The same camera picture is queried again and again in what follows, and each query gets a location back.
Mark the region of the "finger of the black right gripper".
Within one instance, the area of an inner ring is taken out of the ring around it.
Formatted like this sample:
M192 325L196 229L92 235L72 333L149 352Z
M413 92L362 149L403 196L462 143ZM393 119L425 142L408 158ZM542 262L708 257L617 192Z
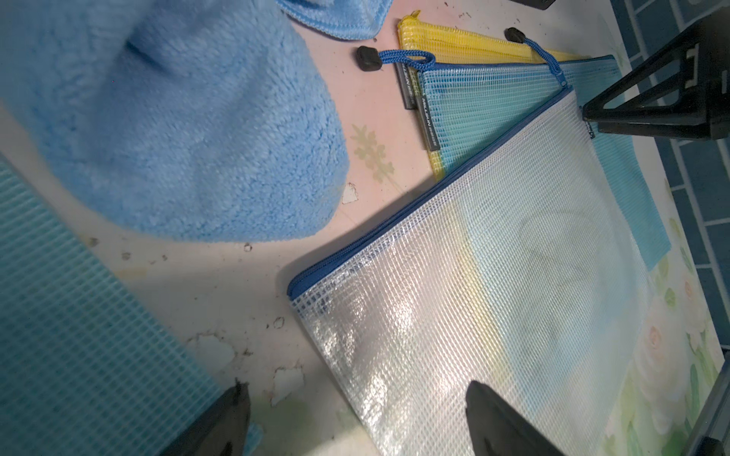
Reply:
M703 17L583 107L602 133L729 136L729 9Z

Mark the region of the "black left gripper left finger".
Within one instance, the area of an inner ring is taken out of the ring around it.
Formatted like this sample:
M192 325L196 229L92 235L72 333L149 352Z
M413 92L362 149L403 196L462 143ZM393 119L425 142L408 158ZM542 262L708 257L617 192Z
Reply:
M243 455L250 420L248 384L236 381L161 454Z

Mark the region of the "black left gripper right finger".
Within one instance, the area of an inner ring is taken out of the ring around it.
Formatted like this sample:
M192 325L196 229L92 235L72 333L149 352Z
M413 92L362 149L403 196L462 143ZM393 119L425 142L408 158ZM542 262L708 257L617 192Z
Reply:
M489 385L471 381L466 403L475 455L564 455Z

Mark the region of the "clear mesh document bag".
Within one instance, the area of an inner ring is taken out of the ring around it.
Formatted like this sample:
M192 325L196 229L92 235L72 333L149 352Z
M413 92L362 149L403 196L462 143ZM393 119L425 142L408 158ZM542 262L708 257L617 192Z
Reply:
M287 293L382 455L472 455L471 381L593 455L642 325L646 264L573 89Z

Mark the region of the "light blue mesh document bag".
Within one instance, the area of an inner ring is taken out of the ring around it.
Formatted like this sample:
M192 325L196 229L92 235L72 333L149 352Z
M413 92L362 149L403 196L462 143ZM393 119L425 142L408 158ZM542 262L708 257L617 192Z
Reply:
M429 160L437 180L485 149L514 125L573 89L578 106L617 81L610 57L549 64L446 64L427 51L378 51L358 47L363 71L393 65L405 103L417 110ZM660 213L638 163L631 138L586 125L611 191L638 244L647 269L670 251Z

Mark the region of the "yellow mesh document bag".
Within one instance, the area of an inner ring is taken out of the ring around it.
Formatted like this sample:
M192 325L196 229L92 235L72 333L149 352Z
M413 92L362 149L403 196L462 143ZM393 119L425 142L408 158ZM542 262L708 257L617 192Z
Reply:
M437 62L445 64L544 64L545 60L526 44L517 44L459 28L448 28L421 21L420 11L402 18L397 24L401 49L428 51ZM562 51L547 51L559 62L586 57ZM395 64L395 72L406 110L416 110L417 76L403 64ZM446 168L436 152L428 152L435 179L446 176Z

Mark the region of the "blue microfiber cloth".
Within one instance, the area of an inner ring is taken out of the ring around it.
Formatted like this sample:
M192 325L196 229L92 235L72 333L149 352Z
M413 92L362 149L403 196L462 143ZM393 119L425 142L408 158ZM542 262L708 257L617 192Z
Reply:
M300 23L374 38L387 1L5 1L1 100L110 222L202 242L321 231L349 159Z

